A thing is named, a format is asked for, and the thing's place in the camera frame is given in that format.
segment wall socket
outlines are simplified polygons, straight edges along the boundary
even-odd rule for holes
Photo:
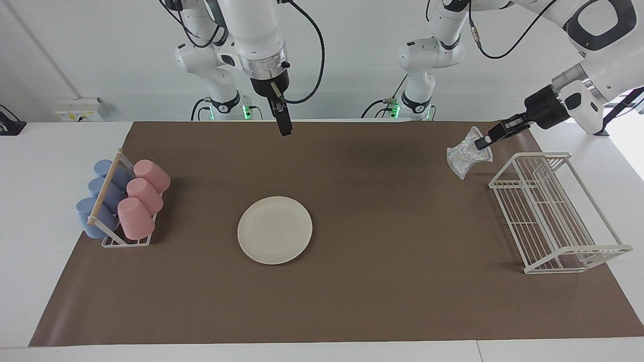
[[[54,113],[61,122],[103,122],[106,115],[100,98],[57,99]]]

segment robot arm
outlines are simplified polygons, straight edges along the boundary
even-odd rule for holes
[[[218,24],[211,19],[211,12],[204,0],[182,0],[177,4],[180,4],[184,26],[196,38],[196,43],[206,44],[213,35],[221,37],[220,34],[225,33],[221,29],[215,34]],[[232,74],[220,68],[225,63],[217,58],[219,49],[220,46],[214,43],[203,48],[181,44],[175,50],[175,59],[181,68],[205,82],[215,119],[247,118],[244,105],[248,106],[251,100],[237,90]]]
[[[286,46],[277,20],[275,0],[217,1],[234,44],[222,50],[225,64],[243,70],[258,95],[266,97],[283,136],[292,130],[289,109],[283,96],[289,87]]]
[[[474,11],[507,7],[508,0],[474,0]],[[406,89],[397,100],[400,117],[424,119],[436,80],[432,69],[459,64],[465,57],[460,33],[468,17],[467,0],[433,0],[428,10],[431,37],[408,42],[398,51],[398,62],[407,74]]]
[[[451,0],[432,1],[432,37],[409,42],[399,51],[399,62],[410,81],[401,94],[401,115],[423,119],[435,79],[434,68],[458,64],[463,58],[460,32],[469,6],[472,11],[506,8],[512,3],[557,24],[567,32],[584,60],[559,74],[552,83],[525,100],[526,112],[501,120],[476,142],[486,148],[536,123],[548,129],[573,117],[588,133],[603,126],[603,105],[619,94],[644,84],[644,70],[635,59],[644,56],[644,26],[637,14],[644,3],[633,0]],[[481,47],[476,28],[472,34]]]
[[[541,12],[549,1],[515,0]],[[603,105],[619,94],[644,84],[637,59],[644,56],[638,22],[644,4],[631,0],[568,0],[555,3],[544,17],[564,29],[584,59],[559,74],[552,84],[524,102],[526,112],[501,120],[476,141],[478,149],[512,137],[532,123],[549,129],[572,117],[590,134],[603,127]]]

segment cup rack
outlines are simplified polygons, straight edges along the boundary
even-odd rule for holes
[[[91,210],[91,214],[88,217],[88,224],[92,226],[96,226],[99,229],[101,229],[104,233],[107,234],[107,237],[103,238],[103,241],[101,243],[101,246],[103,247],[141,247],[141,246],[148,246],[150,245],[150,240],[152,239],[152,234],[150,234],[147,238],[140,239],[140,240],[129,240],[127,238],[123,239],[119,235],[117,235],[114,231],[110,230],[109,227],[105,226],[103,222],[101,222],[98,218],[99,215],[99,210],[101,205],[103,204],[103,201],[105,200],[105,195],[108,192],[108,185],[112,181],[112,178],[114,177],[114,173],[117,170],[118,165],[123,165],[125,169],[134,176],[134,165],[132,162],[128,160],[125,155],[123,155],[123,149],[119,148],[116,155],[114,156],[114,159],[112,160],[112,165],[110,166],[108,170],[108,174],[105,176],[105,182],[103,183],[103,186],[100,189],[98,197],[96,197],[96,202],[94,203],[94,208]],[[156,222],[156,216],[157,214],[154,214],[152,216],[152,221]]]

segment blue cup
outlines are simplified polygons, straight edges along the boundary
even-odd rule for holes
[[[105,177],[111,166],[112,161],[100,160],[94,165],[94,173],[98,177]],[[118,165],[114,172],[114,177],[112,177],[112,184],[115,184],[121,191],[125,192],[128,189],[128,182],[132,181],[132,179],[132,175],[121,165]]]
[[[100,188],[103,187],[105,182],[104,177],[97,177],[90,181],[87,185],[87,190],[90,192],[90,196],[93,198],[98,198],[100,193]],[[125,200],[125,194],[121,191],[115,184],[109,183],[108,192],[105,194],[103,199],[103,205],[105,205],[108,210],[116,214],[118,210],[118,203]]]
[[[95,203],[96,198],[93,197],[82,199],[78,204],[76,204],[76,214],[78,215],[82,229],[85,230],[87,236],[92,239],[103,239],[107,236],[103,230],[99,229],[97,226],[90,226],[87,224],[87,218],[90,217],[91,210],[94,208]],[[118,220],[110,213],[105,205],[101,205],[98,218],[110,230],[114,231],[117,229]]]

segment white table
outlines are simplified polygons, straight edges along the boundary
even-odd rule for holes
[[[92,165],[111,158],[130,127],[130,122],[31,123],[19,137],[0,138],[0,361],[644,360],[644,338],[25,348],[80,233],[73,210],[87,195]],[[644,283],[639,280],[644,240],[638,227],[644,182],[609,139],[587,136],[577,125],[533,134],[544,151],[573,154],[575,168],[603,212],[622,240],[633,245],[634,251],[609,264],[644,319]],[[619,192],[624,189],[628,194]]]

